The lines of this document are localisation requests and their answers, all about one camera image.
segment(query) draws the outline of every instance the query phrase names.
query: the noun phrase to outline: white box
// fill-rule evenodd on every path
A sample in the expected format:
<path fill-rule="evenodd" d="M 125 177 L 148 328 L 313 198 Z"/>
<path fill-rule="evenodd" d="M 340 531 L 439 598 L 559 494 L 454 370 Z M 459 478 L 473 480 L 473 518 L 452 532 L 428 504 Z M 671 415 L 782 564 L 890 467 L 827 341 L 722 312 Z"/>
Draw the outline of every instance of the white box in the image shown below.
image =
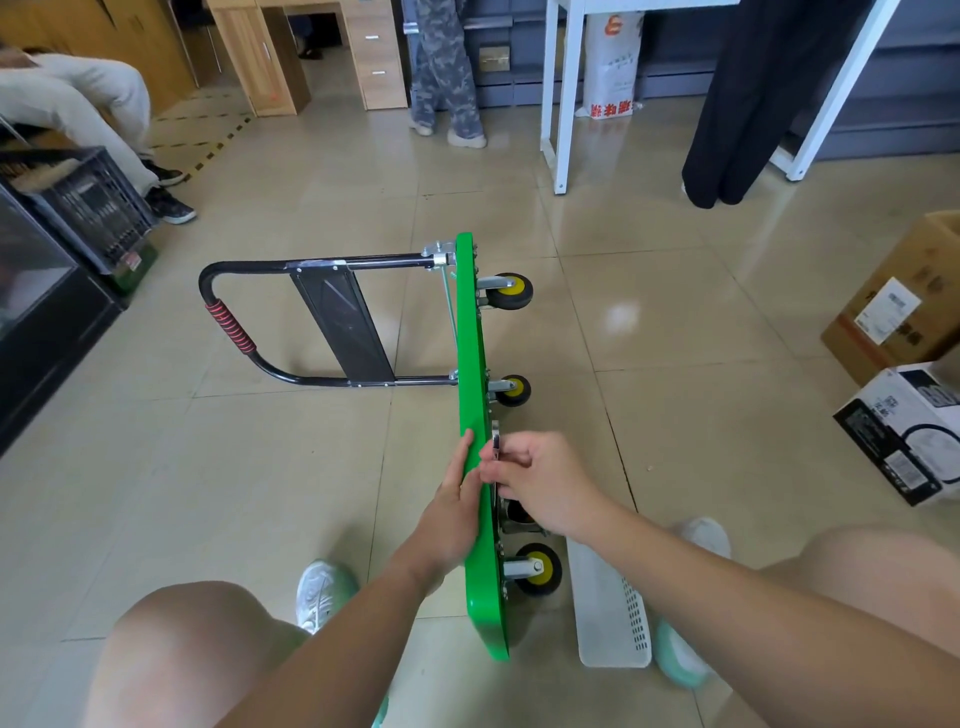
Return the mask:
<path fill-rule="evenodd" d="M 885 369 L 833 416 L 910 505 L 960 497 L 960 399 L 929 368 Z"/>

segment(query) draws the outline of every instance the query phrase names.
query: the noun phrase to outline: black rubber tire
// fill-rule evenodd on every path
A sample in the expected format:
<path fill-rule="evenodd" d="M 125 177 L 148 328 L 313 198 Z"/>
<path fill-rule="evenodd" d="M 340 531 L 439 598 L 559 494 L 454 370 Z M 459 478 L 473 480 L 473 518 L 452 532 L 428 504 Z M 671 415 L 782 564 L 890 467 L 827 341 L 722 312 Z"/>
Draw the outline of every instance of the black rubber tire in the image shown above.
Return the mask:
<path fill-rule="evenodd" d="M 550 596 L 564 580 L 564 567 L 557 552 L 547 544 L 527 544 L 516 555 L 529 556 L 536 552 L 550 561 L 550 577 L 543 584 L 534 584 L 530 579 L 517 579 L 514 583 L 527 596 Z"/>
<path fill-rule="evenodd" d="M 526 276 L 519 273 L 498 273 L 503 278 L 514 278 L 523 284 L 523 289 L 519 293 L 504 293 L 510 290 L 508 288 L 488 288 L 487 303 L 494 308 L 502 308 L 505 311 L 517 311 L 534 299 L 534 284 Z"/>
<path fill-rule="evenodd" d="M 506 375 L 503 378 L 512 379 L 519 384 L 520 391 L 518 394 L 513 394 L 513 391 L 497 392 L 496 400 L 505 407 L 520 407 L 522 404 L 526 404 L 530 399 L 530 395 L 533 394 L 533 390 L 530 388 L 530 381 L 527 377 L 523 375 Z"/>

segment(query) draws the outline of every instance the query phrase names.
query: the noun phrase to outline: knee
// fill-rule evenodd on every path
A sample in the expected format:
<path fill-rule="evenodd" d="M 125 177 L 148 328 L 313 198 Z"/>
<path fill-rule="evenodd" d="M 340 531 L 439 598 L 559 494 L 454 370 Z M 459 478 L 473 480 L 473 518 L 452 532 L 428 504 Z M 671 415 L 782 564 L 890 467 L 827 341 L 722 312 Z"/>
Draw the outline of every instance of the knee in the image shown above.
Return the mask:
<path fill-rule="evenodd" d="M 144 596 L 117 621 L 111 636 L 148 631 L 187 638 L 211 628 L 256 627 L 271 620 L 263 605 L 243 587 L 226 581 L 198 581 L 163 587 Z"/>
<path fill-rule="evenodd" d="M 145 91 L 147 85 L 143 81 L 143 76 L 136 68 L 129 63 L 122 61 L 110 62 L 110 75 L 116 79 L 117 85 L 124 90 L 127 95 Z"/>
<path fill-rule="evenodd" d="M 926 536 L 881 525 L 825 531 L 806 545 L 798 562 L 808 584 L 828 595 L 957 570 L 956 557 Z"/>

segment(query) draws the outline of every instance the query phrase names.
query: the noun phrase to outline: drawer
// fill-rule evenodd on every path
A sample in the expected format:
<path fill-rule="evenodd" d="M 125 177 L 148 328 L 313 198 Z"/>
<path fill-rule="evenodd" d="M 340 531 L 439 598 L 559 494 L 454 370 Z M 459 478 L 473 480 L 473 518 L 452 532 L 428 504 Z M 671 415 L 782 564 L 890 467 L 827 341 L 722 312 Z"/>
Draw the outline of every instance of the drawer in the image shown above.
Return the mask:
<path fill-rule="evenodd" d="M 392 17 L 370 15 L 347 18 L 353 62 L 386 65 L 397 58 L 396 26 Z"/>
<path fill-rule="evenodd" d="M 214 11 L 227 8 L 255 8 L 256 0 L 207 0 L 207 6 Z"/>
<path fill-rule="evenodd" d="M 345 17 L 387 17 L 394 19 L 390 0 L 342 0 L 340 8 Z"/>
<path fill-rule="evenodd" d="M 357 62 L 357 80 L 363 91 L 367 109 L 406 109 L 407 93 L 400 63 L 393 58 L 388 63 Z"/>

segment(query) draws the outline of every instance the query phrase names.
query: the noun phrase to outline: white bag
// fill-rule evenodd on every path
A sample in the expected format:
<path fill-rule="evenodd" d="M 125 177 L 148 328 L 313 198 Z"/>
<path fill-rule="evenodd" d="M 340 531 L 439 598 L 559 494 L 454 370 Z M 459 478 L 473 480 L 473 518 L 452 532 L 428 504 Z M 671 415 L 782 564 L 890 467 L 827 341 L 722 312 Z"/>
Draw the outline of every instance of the white bag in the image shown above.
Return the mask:
<path fill-rule="evenodd" d="M 643 12 L 587 16 L 584 104 L 577 116 L 610 119 L 634 112 Z"/>

